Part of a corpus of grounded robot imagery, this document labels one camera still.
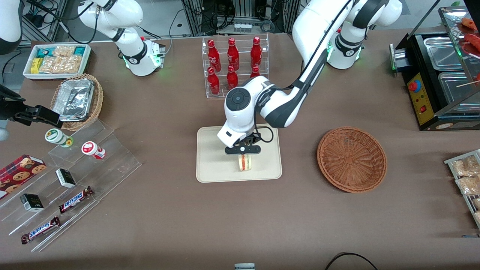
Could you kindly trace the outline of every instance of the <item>chocolate bar wrapper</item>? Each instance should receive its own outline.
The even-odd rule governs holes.
[[[34,231],[31,231],[30,233],[26,233],[24,235],[22,235],[22,244],[25,245],[27,244],[28,242],[32,241],[35,237],[41,235],[42,233],[50,230],[51,228],[55,227],[55,226],[59,226],[60,227],[60,219],[58,218],[58,216],[55,216],[52,220],[50,220],[49,222],[43,224],[42,226],[36,228]]]
[[[79,202],[84,200],[88,195],[92,194],[93,190],[90,186],[86,189],[82,190],[79,194],[75,195],[75,197],[71,198],[70,200],[66,201],[64,204],[59,206],[60,214],[65,213],[68,209],[74,207]]]

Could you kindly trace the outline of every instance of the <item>brown table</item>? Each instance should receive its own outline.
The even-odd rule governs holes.
[[[389,73],[388,45],[404,34],[372,31],[352,68],[324,69],[296,121],[279,130],[280,179],[215,184],[195,178],[197,130],[225,120],[223,101],[205,97],[201,38],[174,40],[165,68],[147,77],[125,68],[114,43],[92,43],[88,71],[105,91],[100,119],[143,166],[40,253],[0,225],[0,269],[323,269],[342,251],[383,270],[478,269],[480,239],[460,238],[475,223],[443,160],[480,148],[479,133],[417,130],[404,83]],[[300,55],[288,36],[270,40],[270,79],[287,86]],[[47,106],[57,85],[25,80],[21,94]],[[386,178],[369,193],[342,192],[318,168],[322,135],[345,125],[386,151]],[[46,155],[48,128],[9,123],[0,164]]]

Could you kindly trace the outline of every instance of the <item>coca-cola bottle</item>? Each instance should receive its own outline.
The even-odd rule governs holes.
[[[218,76],[215,74],[213,67],[208,67],[207,72],[207,80],[210,91],[212,92],[212,95],[217,96],[220,94],[220,81],[218,80]]]
[[[227,56],[228,64],[232,65],[235,70],[238,70],[240,68],[239,49],[237,49],[237,46],[235,45],[235,39],[232,37],[228,39]]]
[[[260,76],[260,73],[258,73],[259,70],[260,70],[260,68],[257,65],[252,67],[252,74],[250,74],[250,78]]]
[[[253,68],[255,65],[260,66],[262,64],[262,47],[260,47],[260,38],[253,38],[253,46],[250,51],[250,66]]]
[[[218,50],[215,48],[215,42],[213,40],[209,40],[208,44],[208,61],[210,65],[215,69],[215,71],[220,72],[222,70],[222,65],[220,64],[220,54]]]
[[[227,83],[229,90],[232,90],[239,85],[239,78],[232,65],[228,66]]]

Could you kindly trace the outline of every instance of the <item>brown woven basket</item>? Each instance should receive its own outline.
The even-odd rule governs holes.
[[[89,113],[90,115],[88,116],[88,119],[84,122],[63,122],[62,129],[77,131],[84,125],[94,121],[100,114],[100,111],[102,110],[103,89],[95,77],[89,74],[82,74],[72,78],[68,78],[65,81],[80,80],[80,79],[89,79],[95,83],[95,90],[94,90],[94,95],[92,99],[92,104],[90,105],[90,113]],[[60,90],[60,85],[57,87],[57,91],[55,91],[55,93],[53,94],[53,99],[50,102],[50,109],[53,109],[53,105],[55,105],[55,101],[57,100],[57,95],[59,93],[59,90]]]
[[[340,127],[325,134],[317,148],[317,161],[330,183],[351,193],[378,187],[387,171],[380,143],[355,127]]]

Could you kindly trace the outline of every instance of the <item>cookie box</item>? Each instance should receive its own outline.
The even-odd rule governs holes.
[[[55,47],[55,46],[76,46],[76,47],[85,47],[85,51],[82,55],[82,61],[80,62],[80,68],[77,73],[63,73],[63,74],[35,74],[31,72],[32,64],[34,59],[38,55],[38,51],[45,47]],[[87,44],[78,44],[78,43],[54,43],[54,44],[41,44],[35,45],[32,48],[30,56],[28,57],[27,64],[24,68],[24,77],[30,80],[60,80],[65,78],[71,78],[74,76],[82,75],[85,71],[85,68],[88,63],[88,58],[90,57],[91,48]]]
[[[0,199],[46,168],[42,160],[22,155],[0,170]]]

